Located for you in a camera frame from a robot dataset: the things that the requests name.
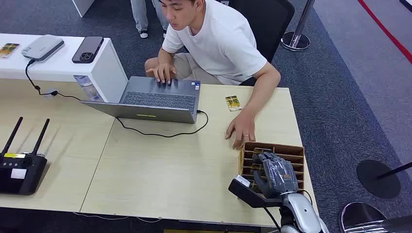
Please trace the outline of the person's left hand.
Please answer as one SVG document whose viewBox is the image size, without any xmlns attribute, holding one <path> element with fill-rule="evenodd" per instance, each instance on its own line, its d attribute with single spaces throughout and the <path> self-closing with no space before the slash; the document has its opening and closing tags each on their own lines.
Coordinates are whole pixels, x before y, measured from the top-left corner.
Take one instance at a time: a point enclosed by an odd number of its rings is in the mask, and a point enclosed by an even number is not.
<svg viewBox="0 0 412 233">
<path fill-rule="evenodd" d="M 255 142 L 255 112 L 242 110 L 241 113 L 235 117 L 225 133 L 225 138 L 229 139 L 232 134 L 235 135 L 235 139 L 232 145 L 233 149 L 239 149 L 245 142 Z"/>
</svg>

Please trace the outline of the person's right hand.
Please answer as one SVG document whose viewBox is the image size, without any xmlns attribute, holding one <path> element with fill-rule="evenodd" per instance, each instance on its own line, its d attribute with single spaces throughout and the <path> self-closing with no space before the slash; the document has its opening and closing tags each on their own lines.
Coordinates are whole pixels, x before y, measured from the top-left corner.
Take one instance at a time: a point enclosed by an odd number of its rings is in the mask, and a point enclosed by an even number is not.
<svg viewBox="0 0 412 233">
<path fill-rule="evenodd" d="M 168 63 L 159 64 L 153 69 L 154 77 L 158 83 L 171 84 L 172 79 L 177 75 L 175 67 Z"/>
</svg>

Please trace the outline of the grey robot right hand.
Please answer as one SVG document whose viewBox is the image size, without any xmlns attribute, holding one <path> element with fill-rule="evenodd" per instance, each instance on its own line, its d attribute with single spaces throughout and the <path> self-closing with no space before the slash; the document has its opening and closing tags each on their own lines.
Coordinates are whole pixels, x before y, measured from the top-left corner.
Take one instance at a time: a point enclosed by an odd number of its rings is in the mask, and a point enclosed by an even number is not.
<svg viewBox="0 0 412 233">
<path fill-rule="evenodd" d="M 252 159 L 254 164 L 263 167 L 266 179 L 263 179 L 260 172 L 255 169 L 253 176 L 264 197 L 272 199 L 298 190 L 298 182 L 291 162 L 273 152 L 255 154 Z"/>
</svg>

